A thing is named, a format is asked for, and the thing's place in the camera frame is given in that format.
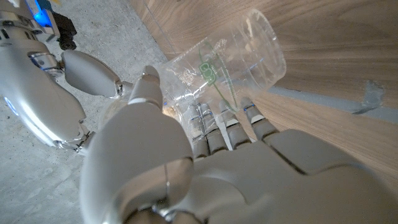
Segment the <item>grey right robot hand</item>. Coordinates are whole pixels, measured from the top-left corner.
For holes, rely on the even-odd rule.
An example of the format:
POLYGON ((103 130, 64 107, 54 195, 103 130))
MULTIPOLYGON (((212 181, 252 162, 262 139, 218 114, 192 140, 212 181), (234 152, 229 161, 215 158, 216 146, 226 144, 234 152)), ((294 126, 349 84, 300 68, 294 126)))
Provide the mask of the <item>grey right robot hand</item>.
POLYGON ((86 154, 95 135, 83 124, 80 102, 56 79, 90 95, 119 98, 133 85, 102 61, 76 50, 72 21, 56 12, 32 15, 27 6, 1 2, 1 95, 44 144, 86 154))

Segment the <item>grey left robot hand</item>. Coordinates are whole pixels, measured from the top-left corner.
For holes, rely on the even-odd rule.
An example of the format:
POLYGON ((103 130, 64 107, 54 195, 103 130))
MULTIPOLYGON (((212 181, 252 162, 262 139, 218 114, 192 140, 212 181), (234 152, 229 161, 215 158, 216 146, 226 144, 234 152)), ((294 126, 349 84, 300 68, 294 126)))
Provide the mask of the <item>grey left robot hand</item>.
POLYGON ((128 104, 93 137, 81 170, 85 223, 396 223, 397 198, 345 151, 303 131, 279 131, 254 106, 251 142, 197 159, 162 112, 148 65, 128 104))

